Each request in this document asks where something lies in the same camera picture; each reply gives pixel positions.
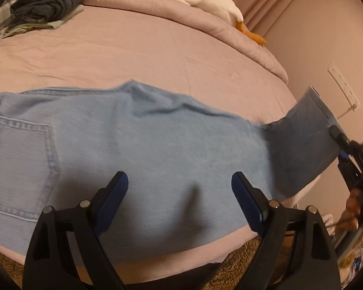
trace gray folded towel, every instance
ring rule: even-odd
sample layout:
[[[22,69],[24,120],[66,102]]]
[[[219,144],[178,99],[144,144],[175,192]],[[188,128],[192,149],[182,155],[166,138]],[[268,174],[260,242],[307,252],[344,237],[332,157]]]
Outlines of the gray folded towel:
[[[27,23],[48,23],[61,20],[83,0],[17,0],[11,6],[14,19],[9,27]]]

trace cable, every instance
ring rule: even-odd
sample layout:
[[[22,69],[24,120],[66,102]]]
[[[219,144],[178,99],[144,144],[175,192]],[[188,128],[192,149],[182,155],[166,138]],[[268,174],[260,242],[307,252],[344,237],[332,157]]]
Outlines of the cable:
[[[356,103],[354,103],[352,106],[350,106],[350,107],[349,107],[349,109],[348,109],[346,112],[344,112],[343,114],[339,115],[339,116],[337,117],[337,119],[339,120],[341,117],[345,116],[345,115],[346,115],[347,113],[349,113],[351,110],[355,110],[355,109],[356,109],[356,107],[357,107],[357,104],[356,104]]]
[[[354,219],[356,219],[357,217],[351,217],[351,218],[347,218],[347,219],[344,219],[344,220],[339,220],[338,222],[335,222],[335,223],[333,223],[333,224],[331,224],[331,225],[328,225],[328,226],[325,226],[326,228],[330,228],[330,227],[332,227],[332,226],[336,226],[336,225],[339,225],[339,224],[343,224],[343,223],[345,223],[345,222],[350,222],[351,220],[354,220]],[[288,234],[286,234],[285,236],[286,237],[292,237],[292,236],[294,236],[295,234],[294,233],[288,233]]]

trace folded clothes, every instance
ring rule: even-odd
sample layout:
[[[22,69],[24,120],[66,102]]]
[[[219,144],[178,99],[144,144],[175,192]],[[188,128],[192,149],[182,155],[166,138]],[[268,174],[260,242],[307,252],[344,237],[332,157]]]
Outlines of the folded clothes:
[[[62,20],[83,0],[17,0],[11,6],[14,18],[8,29],[22,23],[51,23]]]
[[[1,36],[3,38],[11,37],[17,34],[24,34],[26,32],[29,32],[30,30],[35,30],[35,29],[57,29],[63,23],[68,21],[75,14],[79,13],[82,10],[83,10],[83,5],[80,4],[61,20],[49,23],[27,23],[22,20],[19,20],[19,24],[13,27],[8,27],[6,30],[4,30],[4,32],[2,32]]]
[[[135,81],[2,93],[0,245],[25,254],[44,206],[73,207],[117,170],[129,189],[101,236],[113,264],[205,245],[246,225],[234,172],[269,199],[290,198],[339,154],[332,124],[313,89],[270,124]]]

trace power strip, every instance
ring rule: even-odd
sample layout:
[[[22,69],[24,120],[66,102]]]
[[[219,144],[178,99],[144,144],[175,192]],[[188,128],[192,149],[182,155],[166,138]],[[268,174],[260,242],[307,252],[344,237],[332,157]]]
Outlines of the power strip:
[[[343,75],[339,72],[337,67],[335,65],[332,65],[328,72],[332,75],[332,77],[335,79],[335,81],[338,83],[340,89],[346,96],[349,104],[351,105],[352,110],[356,110],[360,106],[360,101],[356,97],[355,93],[353,92],[351,86],[348,84],[346,79],[343,77]]]

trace pink bedsheet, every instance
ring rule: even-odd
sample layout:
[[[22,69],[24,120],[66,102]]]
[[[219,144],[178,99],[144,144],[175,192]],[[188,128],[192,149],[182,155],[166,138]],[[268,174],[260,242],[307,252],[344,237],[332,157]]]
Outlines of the pink bedsheet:
[[[295,104],[274,56],[211,14],[173,0],[85,2],[93,6],[57,30],[0,38],[0,92],[110,88],[134,78],[259,123]],[[254,235],[246,226],[206,246],[116,269],[126,283],[154,280],[223,259]]]

